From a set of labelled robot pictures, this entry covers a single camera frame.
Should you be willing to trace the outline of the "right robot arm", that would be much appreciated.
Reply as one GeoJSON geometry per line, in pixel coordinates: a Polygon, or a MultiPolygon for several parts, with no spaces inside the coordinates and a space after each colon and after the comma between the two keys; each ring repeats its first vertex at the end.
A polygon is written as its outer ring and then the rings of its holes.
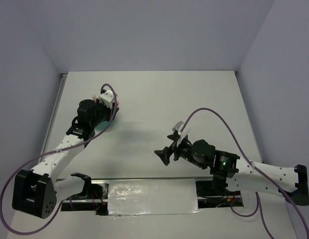
{"type": "Polygon", "coordinates": [[[172,140],[169,147],[154,151],[164,165],[169,165],[171,157],[175,161],[182,158],[202,170],[209,170],[212,181],[200,193],[201,196],[249,191],[283,197],[297,206],[309,205],[307,168],[304,165],[278,167],[248,162],[237,154],[217,150],[204,139],[190,142],[187,135],[178,131],[168,138],[172,140]]]}

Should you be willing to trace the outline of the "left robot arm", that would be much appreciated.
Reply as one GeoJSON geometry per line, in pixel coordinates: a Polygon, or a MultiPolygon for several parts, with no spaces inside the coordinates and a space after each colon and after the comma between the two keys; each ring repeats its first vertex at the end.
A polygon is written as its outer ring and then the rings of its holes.
{"type": "Polygon", "coordinates": [[[111,100],[82,100],[77,116],[60,144],[38,165],[30,170],[20,170],[14,179],[12,208],[46,219],[55,206],[73,196],[82,199],[91,196],[91,177],[82,173],[71,173],[66,179],[58,177],[66,166],[95,138],[95,128],[102,122],[115,118],[118,102],[111,100]]]}

